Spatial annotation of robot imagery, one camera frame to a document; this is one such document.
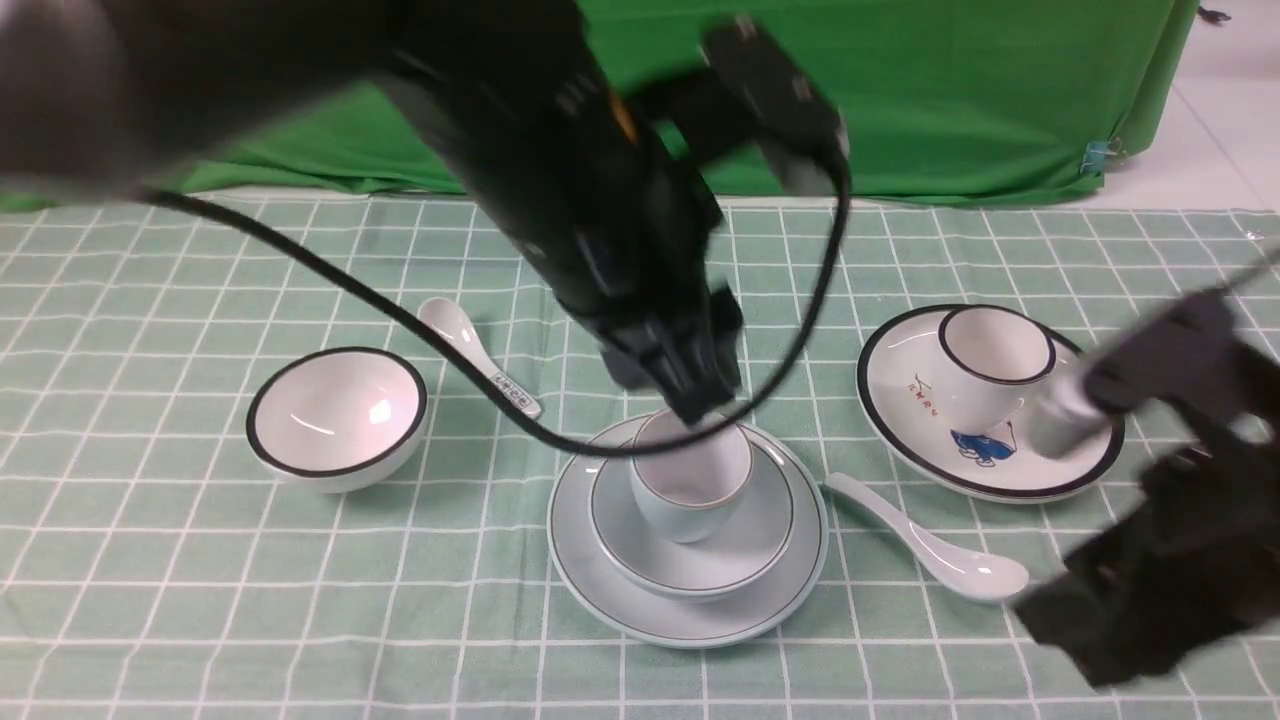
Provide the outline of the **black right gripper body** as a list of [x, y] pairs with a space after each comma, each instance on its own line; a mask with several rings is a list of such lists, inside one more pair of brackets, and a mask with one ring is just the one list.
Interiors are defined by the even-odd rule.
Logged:
[[1170, 675], [1277, 619], [1277, 450], [1187, 447], [1140, 479], [1137, 507], [1015, 603], [1030, 638], [1096, 689]]

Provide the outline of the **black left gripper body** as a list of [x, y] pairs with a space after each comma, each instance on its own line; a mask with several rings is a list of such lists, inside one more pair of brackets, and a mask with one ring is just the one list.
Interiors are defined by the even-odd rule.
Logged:
[[567, 200], [540, 204], [540, 273], [559, 305], [598, 343], [609, 378], [658, 391], [640, 361], [677, 340], [732, 340], [742, 311], [707, 277], [714, 200], [645, 202], [589, 219]]

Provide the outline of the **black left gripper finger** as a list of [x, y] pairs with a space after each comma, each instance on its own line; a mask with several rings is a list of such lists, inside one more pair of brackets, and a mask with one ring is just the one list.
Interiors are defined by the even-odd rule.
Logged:
[[687, 425], [733, 401], [742, 387], [732, 340], [677, 340], [643, 357], [640, 368]]

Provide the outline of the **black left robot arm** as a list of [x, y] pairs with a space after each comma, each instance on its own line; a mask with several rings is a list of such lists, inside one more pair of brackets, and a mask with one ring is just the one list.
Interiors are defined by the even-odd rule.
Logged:
[[5, 1], [3, 191], [137, 193], [370, 81], [603, 347], [685, 421], [737, 393], [717, 211], [575, 1]]

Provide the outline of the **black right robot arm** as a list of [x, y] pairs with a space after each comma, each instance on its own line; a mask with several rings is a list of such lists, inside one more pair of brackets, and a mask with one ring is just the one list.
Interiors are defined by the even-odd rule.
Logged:
[[1027, 442], [1062, 459], [1152, 402], [1193, 434], [1144, 466], [1143, 500], [1065, 557], [1014, 611], [1094, 689], [1166, 676], [1193, 651], [1277, 616], [1277, 363], [1242, 340], [1228, 297], [1277, 263], [1270, 250], [1219, 284], [1144, 313], [1029, 404]]

